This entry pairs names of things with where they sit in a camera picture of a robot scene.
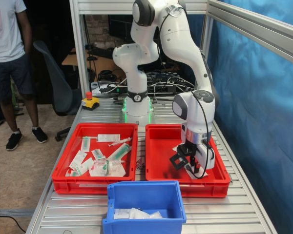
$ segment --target red button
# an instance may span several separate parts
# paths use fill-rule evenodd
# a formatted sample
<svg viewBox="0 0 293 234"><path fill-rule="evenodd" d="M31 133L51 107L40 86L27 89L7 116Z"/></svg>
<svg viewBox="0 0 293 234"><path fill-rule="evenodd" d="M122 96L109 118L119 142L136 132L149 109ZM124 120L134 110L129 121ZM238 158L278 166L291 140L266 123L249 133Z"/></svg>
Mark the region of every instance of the red button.
<svg viewBox="0 0 293 234"><path fill-rule="evenodd" d="M86 98L88 100L91 100L92 99L92 93L91 92L86 92Z"/></svg>

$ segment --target blue crate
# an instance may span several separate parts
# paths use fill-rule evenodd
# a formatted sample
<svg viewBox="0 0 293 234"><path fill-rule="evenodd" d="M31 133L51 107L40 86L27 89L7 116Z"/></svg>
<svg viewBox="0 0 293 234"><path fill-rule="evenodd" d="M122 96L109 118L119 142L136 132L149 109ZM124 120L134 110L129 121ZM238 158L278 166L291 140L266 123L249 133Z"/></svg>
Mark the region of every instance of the blue crate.
<svg viewBox="0 0 293 234"><path fill-rule="evenodd" d="M136 181L110 184L104 234L180 234L186 222L178 181ZM163 219L113 219L115 209L140 208Z"/></svg>

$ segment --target red plastic bin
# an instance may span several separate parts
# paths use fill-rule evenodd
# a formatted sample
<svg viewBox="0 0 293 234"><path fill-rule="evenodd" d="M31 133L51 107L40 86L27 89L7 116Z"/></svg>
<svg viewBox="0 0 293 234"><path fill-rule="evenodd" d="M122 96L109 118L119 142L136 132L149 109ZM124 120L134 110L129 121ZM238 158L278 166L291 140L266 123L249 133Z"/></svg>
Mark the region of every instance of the red plastic bin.
<svg viewBox="0 0 293 234"><path fill-rule="evenodd" d="M65 176L71 161L76 153L80 150L82 138L96 137L98 134L120 134L121 139L132 137L131 141L126 142L132 147L131 151L126 154L122 163L126 175L124 177L91 177L89 171L79 177ZM97 142L91 139L90 151L87 153L84 162L94 156L92 150L100 149L102 154L109 157L121 145L109 147L110 142ZM67 146L52 174L52 181L55 192L59 194L107 194L107 186L111 183L121 181L134 181L136 174L136 157L138 144L138 125L122 123L80 123L76 126Z"/></svg>
<svg viewBox="0 0 293 234"><path fill-rule="evenodd" d="M169 160L176 154L172 148L182 143L180 135L180 124L146 126L146 179L178 180L182 196L225 197L230 177L213 139L209 144L215 151L214 168L206 170L208 176L202 179L191 179L185 169L177 171Z"/></svg>

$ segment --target man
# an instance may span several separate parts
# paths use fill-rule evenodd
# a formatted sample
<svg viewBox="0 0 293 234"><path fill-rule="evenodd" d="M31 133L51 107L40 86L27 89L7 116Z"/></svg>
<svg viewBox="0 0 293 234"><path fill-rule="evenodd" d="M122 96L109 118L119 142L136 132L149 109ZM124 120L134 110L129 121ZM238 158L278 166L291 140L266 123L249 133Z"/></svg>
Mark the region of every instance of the man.
<svg viewBox="0 0 293 234"><path fill-rule="evenodd" d="M33 123L32 133L39 143L48 140L38 122L36 90L31 77L29 61L31 27L25 10L23 0L0 0L0 104L4 117L13 132L6 145L8 151L16 149L23 137L17 128L14 116L10 77L24 99ZM24 43L21 40L17 19L21 26Z"/></svg>

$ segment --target desk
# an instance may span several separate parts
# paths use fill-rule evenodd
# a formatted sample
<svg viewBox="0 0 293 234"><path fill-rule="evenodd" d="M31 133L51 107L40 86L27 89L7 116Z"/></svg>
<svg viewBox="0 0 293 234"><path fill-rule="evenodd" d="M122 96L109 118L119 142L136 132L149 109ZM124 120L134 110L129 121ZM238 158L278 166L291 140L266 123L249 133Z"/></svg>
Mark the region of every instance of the desk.
<svg viewBox="0 0 293 234"><path fill-rule="evenodd" d="M172 103L165 106L155 103L152 122L157 124L177 123L184 120L172 111ZM78 123L118 123L122 106L114 99L100 99L100 106L94 111L79 109L67 135L56 164ZM236 157L224 136L213 121L211 133L227 172L232 178L225 198L184 197L187 224L182 226L183 234L276 234L263 206L246 178ZM145 160L145 128L138 128L137 160ZM135 180L145 180L145 171L136 171ZM107 195L57 194L49 177L39 200L27 234L102 234L102 220L107 212Z"/></svg>
<svg viewBox="0 0 293 234"><path fill-rule="evenodd" d="M93 62L88 61L87 58L89 57L88 50L85 50L86 54L86 63L87 68L90 69L90 62L91 64L91 70L94 70ZM117 77L121 77L124 79L126 77L125 72L117 66L112 59L104 58L100 56L94 56L97 58L94 62L96 63L97 73L99 74L102 70L111 70L114 71L113 74L115 74ZM77 66L78 67L78 61L76 55L67 55L64 61L62 62L62 65L69 65L69 66Z"/></svg>

